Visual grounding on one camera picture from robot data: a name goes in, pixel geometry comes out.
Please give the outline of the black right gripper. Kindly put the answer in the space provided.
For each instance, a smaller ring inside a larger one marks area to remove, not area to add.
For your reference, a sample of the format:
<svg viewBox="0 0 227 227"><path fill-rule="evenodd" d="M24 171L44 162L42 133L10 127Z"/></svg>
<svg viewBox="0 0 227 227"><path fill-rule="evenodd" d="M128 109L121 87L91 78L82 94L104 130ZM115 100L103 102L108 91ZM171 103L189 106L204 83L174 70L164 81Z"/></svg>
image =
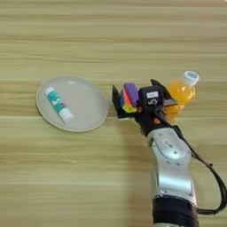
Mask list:
<svg viewBox="0 0 227 227"><path fill-rule="evenodd" d="M168 92L167 88L164 85L162 85L160 82L154 79L151 80L151 84L161 88L163 93L164 106L175 106L177 104L177 101L172 98L172 96L170 95L170 93ZM146 137L150 132L156 129L175 128L172 124L168 122L166 114L164 113L163 106L152 107L139 106L135 113L132 114L126 113L121 108L120 93L115 86L113 86L112 88L112 101L118 119L123 120L130 117L134 118L135 121L140 126L142 134Z"/></svg>

